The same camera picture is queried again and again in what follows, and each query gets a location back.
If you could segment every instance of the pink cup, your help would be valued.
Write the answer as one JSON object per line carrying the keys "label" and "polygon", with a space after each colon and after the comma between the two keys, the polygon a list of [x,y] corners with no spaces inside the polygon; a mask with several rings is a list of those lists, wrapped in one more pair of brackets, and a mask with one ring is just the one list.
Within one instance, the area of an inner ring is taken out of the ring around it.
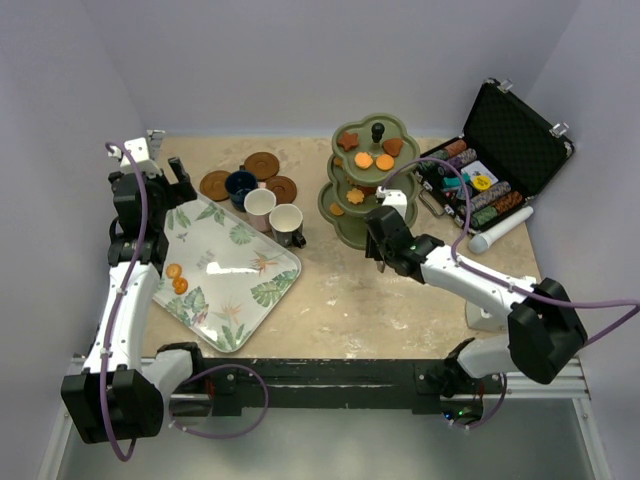
{"label": "pink cup", "polygon": [[244,209],[249,215],[249,224],[259,232],[271,230],[269,214],[276,207],[276,194],[266,188],[250,191],[244,198]]}

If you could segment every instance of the green tiered stand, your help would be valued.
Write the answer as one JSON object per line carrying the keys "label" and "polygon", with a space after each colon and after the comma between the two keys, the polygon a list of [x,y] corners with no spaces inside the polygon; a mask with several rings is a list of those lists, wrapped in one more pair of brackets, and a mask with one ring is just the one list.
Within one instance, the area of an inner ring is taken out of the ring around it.
{"label": "green tiered stand", "polygon": [[[378,142],[374,142],[372,138],[372,127],[376,123],[381,123],[384,126],[382,139]],[[357,133],[360,145],[345,152],[337,143],[344,132]],[[395,157],[395,166],[391,171],[384,172],[378,169],[375,163],[366,170],[356,166],[354,158],[358,152],[368,152],[375,160],[376,157],[385,153],[382,148],[382,142],[391,138],[401,138],[403,141],[402,150]],[[354,205],[347,200],[347,192],[357,188],[354,185],[378,187],[391,172],[418,158],[420,150],[416,141],[407,134],[404,124],[398,118],[387,113],[376,113],[363,118],[359,122],[342,125],[333,134],[331,148],[333,149],[333,155],[327,161],[329,183],[320,190],[318,208],[325,220],[333,224],[336,235],[342,242],[351,248],[364,250],[367,239],[364,216],[379,204],[375,194],[371,194],[365,197],[363,203]],[[335,165],[334,157],[342,160],[342,167]],[[414,169],[415,166],[404,170],[402,174],[393,179],[388,187],[402,190],[407,196],[408,205],[405,221],[410,227],[415,222],[418,213],[415,200],[419,193],[419,185],[411,174]],[[333,215],[329,210],[329,206],[332,203],[337,203],[344,211],[344,215]]]}

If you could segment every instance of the tray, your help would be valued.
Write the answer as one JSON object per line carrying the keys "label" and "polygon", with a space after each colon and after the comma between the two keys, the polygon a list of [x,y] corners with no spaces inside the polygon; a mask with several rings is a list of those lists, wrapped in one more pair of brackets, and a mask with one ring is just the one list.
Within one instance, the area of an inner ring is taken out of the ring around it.
{"label": "tray", "polygon": [[[364,250],[367,245],[367,226],[363,217],[352,217],[344,214],[336,217],[329,211],[329,205],[336,201],[331,183],[327,183],[320,190],[318,195],[318,209],[324,219],[333,225],[336,235],[351,248]],[[407,207],[407,226],[411,227],[418,216],[418,209],[415,202],[410,203]]]}
{"label": "tray", "polygon": [[[334,165],[333,157],[334,155],[331,155],[327,163],[327,174],[333,183],[333,195],[336,198],[336,203],[340,205],[340,208],[342,208],[345,213],[353,215],[354,217],[364,217],[372,209],[379,207],[380,204],[375,195],[367,195],[364,202],[358,205],[354,205],[347,200],[347,192],[355,187],[347,182],[347,175],[344,169]],[[398,175],[391,181],[389,188],[402,190],[407,196],[408,204],[413,203],[420,192],[418,181],[413,175]]]}
{"label": "tray", "polygon": [[[380,122],[385,126],[384,135],[382,136],[382,141],[379,146],[376,146],[371,140],[371,126],[376,122]],[[360,142],[358,147],[353,150],[349,150],[348,152],[345,152],[344,149],[338,145],[338,139],[345,131],[348,131],[349,133],[357,133],[358,141]],[[400,155],[395,159],[395,166],[393,170],[396,170],[402,165],[409,163],[411,160],[418,158],[420,155],[420,149],[416,141],[407,133],[404,124],[398,118],[393,115],[389,115],[388,113],[374,113],[373,115],[364,117],[359,122],[345,123],[333,134],[333,138],[331,139],[331,148],[337,156],[342,158],[342,163],[347,175],[354,179],[358,185],[363,185],[365,187],[377,187],[384,181],[387,175],[389,175],[389,172],[383,172],[375,165],[366,170],[362,170],[356,167],[354,158],[358,152],[369,152],[375,158],[384,153],[384,150],[381,147],[382,142],[390,138],[397,137],[402,138],[404,146],[402,147]],[[415,166],[406,168],[404,172],[410,173],[415,168]]]}
{"label": "tray", "polygon": [[189,289],[177,295],[166,268],[153,297],[220,352],[238,350],[301,271],[298,257],[202,195],[167,213],[165,267]]}

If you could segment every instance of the dark blue cup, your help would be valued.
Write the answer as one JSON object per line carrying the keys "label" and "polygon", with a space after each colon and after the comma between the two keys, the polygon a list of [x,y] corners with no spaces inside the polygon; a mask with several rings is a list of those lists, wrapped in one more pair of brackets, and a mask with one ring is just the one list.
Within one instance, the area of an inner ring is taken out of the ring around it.
{"label": "dark blue cup", "polygon": [[246,197],[251,190],[258,188],[258,179],[253,173],[247,172],[243,167],[240,167],[240,170],[233,172],[227,177],[227,180],[224,182],[224,188],[226,188],[229,193],[233,208],[245,212],[244,197]]}

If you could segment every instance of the white wall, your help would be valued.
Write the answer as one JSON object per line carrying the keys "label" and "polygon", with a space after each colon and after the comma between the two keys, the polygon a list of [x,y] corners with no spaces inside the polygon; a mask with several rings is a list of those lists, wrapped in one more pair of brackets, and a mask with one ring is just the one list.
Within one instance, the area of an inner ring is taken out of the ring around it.
{"label": "white wall", "polygon": [[82,0],[147,127],[332,133],[375,111],[458,133],[480,83],[526,94],[579,0]]}
{"label": "white wall", "polygon": [[[530,222],[543,274],[575,299],[640,298],[640,4],[582,0],[528,101],[564,119],[578,153]],[[620,311],[584,312],[595,333]],[[582,354],[616,478],[640,472],[640,318]]]}
{"label": "white wall", "polygon": [[104,141],[143,130],[79,1],[0,12],[0,465],[21,480],[37,475],[62,376],[105,300]]}

